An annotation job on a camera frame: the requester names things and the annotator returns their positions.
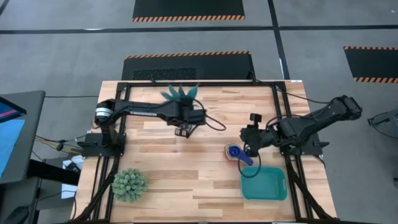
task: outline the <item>teal basket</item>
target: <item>teal basket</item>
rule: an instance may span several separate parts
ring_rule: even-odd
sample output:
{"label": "teal basket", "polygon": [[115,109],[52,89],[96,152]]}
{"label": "teal basket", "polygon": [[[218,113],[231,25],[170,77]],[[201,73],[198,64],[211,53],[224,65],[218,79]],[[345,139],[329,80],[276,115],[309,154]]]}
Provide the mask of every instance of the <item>teal basket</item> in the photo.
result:
{"label": "teal basket", "polygon": [[[251,176],[256,173],[257,167],[245,167],[242,173]],[[241,175],[243,197],[248,200],[285,200],[287,185],[285,173],[278,167],[262,166],[258,175],[245,178]]]}

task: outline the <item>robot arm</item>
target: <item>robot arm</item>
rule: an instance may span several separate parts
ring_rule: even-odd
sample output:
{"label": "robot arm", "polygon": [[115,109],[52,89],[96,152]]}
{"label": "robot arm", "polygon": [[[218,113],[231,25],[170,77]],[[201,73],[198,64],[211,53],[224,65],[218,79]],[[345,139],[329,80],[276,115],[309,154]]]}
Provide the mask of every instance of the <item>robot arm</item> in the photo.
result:
{"label": "robot arm", "polygon": [[270,145],[301,146],[323,128],[337,121],[356,120],[361,113],[362,108],[355,100],[343,95],[331,100],[324,108],[305,116],[280,119],[265,130],[258,129],[258,124],[250,124],[241,130],[241,139],[250,147],[248,156],[256,157],[260,148]]}
{"label": "robot arm", "polygon": [[152,116],[167,122],[167,125],[204,125],[205,110],[195,110],[192,105],[178,101],[164,103],[141,103],[124,100],[106,100],[95,111],[95,123],[99,127],[112,125],[123,115]]}

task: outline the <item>black cable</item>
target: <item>black cable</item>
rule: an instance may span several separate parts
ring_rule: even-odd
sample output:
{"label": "black cable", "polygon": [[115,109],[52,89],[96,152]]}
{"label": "black cable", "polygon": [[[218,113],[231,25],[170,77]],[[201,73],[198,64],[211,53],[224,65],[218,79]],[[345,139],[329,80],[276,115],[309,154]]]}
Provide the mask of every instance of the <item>black cable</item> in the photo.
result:
{"label": "black cable", "polygon": [[323,161],[323,159],[321,159],[319,156],[317,156],[317,155],[313,155],[315,158],[317,158],[322,164],[323,164],[323,166],[324,167],[326,167],[326,164],[325,164],[325,161]]}
{"label": "black cable", "polygon": [[369,124],[372,126],[372,128],[374,128],[378,133],[380,133],[380,134],[382,134],[382,135],[384,135],[384,136],[387,136],[387,137],[389,137],[389,138],[392,138],[392,139],[398,139],[398,137],[391,136],[391,135],[389,135],[389,134],[386,134],[386,133],[384,133],[384,132],[378,130],[377,127],[375,127],[375,125],[373,124],[373,120],[374,120],[375,118],[377,118],[377,117],[380,116],[380,115],[384,115],[384,114],[386,114],[386,113],[388,113],[388,112],[379,113],[379,114],[373,116],[372,118],[369,118],[369,119],[368,119],[368,122],[369,122]]}
{"label": "black cable", "polygon": [[36,152],[35,152],[35,151],[33,151],[33,150],[32,150],[32,152],[33,152],[33,154],[35,154],[35,156],[36,156],[37,158],[39,158],[39,159],[40,159],[40,161],[42,161],[42,162],[43,162],[42,158],[40,158],[40,156],[38,156],[38,155],[36,154]]}
{"label": "black cable", "polygon": [[44,98],[98,98],[98,96],[45,96]]}
{"label": "black cable", "polygon": [[[260,80],[258,80],[258,79],[255,79],[254,81],[255,81],[255,82],[262,83],[262,81],[260,81]],[[288,95],[290,95],[290,96],[295,96],[295,97],[297,97],[297,98],[300,98],[300,99],[303,99],[303,100],[308,100],[308,101],[313,102],[313,103],[319,103],[319,104],[328,104],[328,103],[329,103],[329,102],[322,102],[322,101],[317,101],[317,100],[311,100],[311,99],[308,99],[308,98],[302,97],[302,96],[297,96],[297,95],[295,95],[295,94],[293,94],[293,93],[288,93],[288,92],[286,92],[286,91],[284,91],[284,90],[281,90],[281,89],[279,89],[279,88],[277,88],[276,90],[279,91],[279,92],[281,92],[281,93],[286,93],[286,94],[288,94]]]}
{"label": "black cable", "polygon": [[216,131],[225,131],[225,130],[226,130],[226,126],[225,126],[223,123],[221,123],[220,121],[217,121],[216,119],[214,119],[214,118],[212,118],[211,116],[208,116],[208,115],[207,115],[207,112],[205,111],[205,107],[203,106],[202,103],[200,103],[200,101],[198,101],[197,99],[193,99],[193,100],[194,100],[195,102],[197,102],[197,103],[201,106],[202,110],[205,112],[205,117],[207,117],[208,119],[213,120],[214,122],[218,123],[218,124],[219,124],[220,126],[222,126],[223,128],[221,128],[221,129],[215,128],[215,127],[213,127],[212,125],[210,125],[209,123],[206,122],[207,126],[209,126],[211,129],[214,129],[214,130],[216,130]]}
{"label": "black cable", "polygon": [[189,137],[191,136],[191,134],[193,133],[193,131],[194,131],[197,127],[198,127],[198,126],[195,125],[195,126],[189,131],[189,133],[187,134],[187,138],[189,138]]}
{"label": "black cable", "polygon": [[91,199],[94,197],[95,185],[97,182],[97,175],[98,175],[98,167],[100,166],[101,156],[98,156],[97,166],[95,168],[95,176],[94,176],[94,184],[93,184],[93,191],[91,192]]}
{"label": "black cable", "polygon": [[71,192],[71,193],[76,193],[76,192],[74,192],[74,191],[71,191],[71,190],[63,190],[63,191],[61,191],[61,192],[58,192],[58,193],[56,193],[56,194],[53,194],[53,195],[50,195],[50,196],[46,196],[46,197],[43,197],[43,198],[39,198],[39,199],[38,199],[38,201],[45,200],[45,199],[47,199],[47,198],[50,198],[50,197],[57,196],[57,195],[59,195],[59,194],[62,194],[63,192]]}
{"label": "black cable", "polygon": [[63,154],[59,155],[59,156],[58,156],[58,159],[61,158],[61,156],[64,156],[64,157],[62,157],[62,158],[66,158],[66,157],[69,156],[69,153],[63,153]]}
{"label": "black cable", "polygon": [[75,217],[76,217],[76,210],[77,210],[76,192],[75,192],[75,195],[73,196],[73,203],[75,204],[75,211],[73,212],[72,220],[75,219]]}
{"label": "black cable", "polygon": [[[243,146],[243,150],[246,153],[246,143]],[[253,178],[253,177],[257,176],[258,173],[260,173],[260,170],[261,170],[261,156],[260,156],[260,154],[258,154],[258,156],[259,156],[259,168],[257,169],[255,174],[250,175],[250,176],[248,176],[246,174],[243,174],[242,169],[241,169],[241,160],[238,158],[238,171],[239,171],[239,173],[241,173],[241,175],[243,177],[245,177],[245,178]]]}
{"label": "black cable", "polygon": [[74,145],[71,145],[71,144],[67,144],[67,143],[61,143],[61,144],[64,144],[64,145],[66,145],[66,146],[70,146],[70,147],[74,147],[75,149],[80,149],[80,150],[83,150],[80,146],[74,146]]}
{"label": "black cable", "polygon": [[213,120],[214,122],[216,122],[217,124],[219,124],[220,126],[223,127],[222,129],[218,129],[218,128],[215,128],[215,127],[213,127],[212,125],[210,125],[209,123],[206,122],[207,126],[209,126],[211,129],[214,129],[216,131],[225,131],[226,130],[226,126],[223,123],[221,123],[220,121],[217,121],[216,119],[212,118],[211,116],[208,116],[207,114],[205,116],[208,119]]}

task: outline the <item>green spiky toy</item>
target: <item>green spiky toy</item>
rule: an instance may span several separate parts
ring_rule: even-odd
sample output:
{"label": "green spiky toy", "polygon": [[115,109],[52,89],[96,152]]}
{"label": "green spiky toy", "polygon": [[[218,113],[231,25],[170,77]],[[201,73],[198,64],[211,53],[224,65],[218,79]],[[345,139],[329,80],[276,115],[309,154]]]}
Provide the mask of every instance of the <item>green spiky toy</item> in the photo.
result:
{"label": "green spiky toy", "polygon": [[186,106],[192,106],[193,100],[195,99],[198,93],[198,84],[192,89],[190,89],[187,94],[185,94],[184,91],[182,90],[182,86],[178,88],[178,91],[175,91],[173,86],[169,85],[169,90],[171,95],[165,92],[160,93],[166,100],[178,101]]}
{"label": "green spiky toy", "polygon": [[116,174],[112,183],[114,197],[122,202],[136,202],[147,189],[147,177],[138,169]]}

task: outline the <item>green plant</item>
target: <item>green plant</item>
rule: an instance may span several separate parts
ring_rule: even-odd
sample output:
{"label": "green plant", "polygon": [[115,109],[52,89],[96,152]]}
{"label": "green plant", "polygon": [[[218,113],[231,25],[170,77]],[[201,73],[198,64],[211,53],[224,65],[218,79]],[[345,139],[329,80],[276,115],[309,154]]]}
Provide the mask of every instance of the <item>green plant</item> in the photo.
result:
{"label": "green plant", "polygon": [[114,197],[122,202],[136,202],[147,189],[147,177],[138,169],[123,170],[112,183]]}

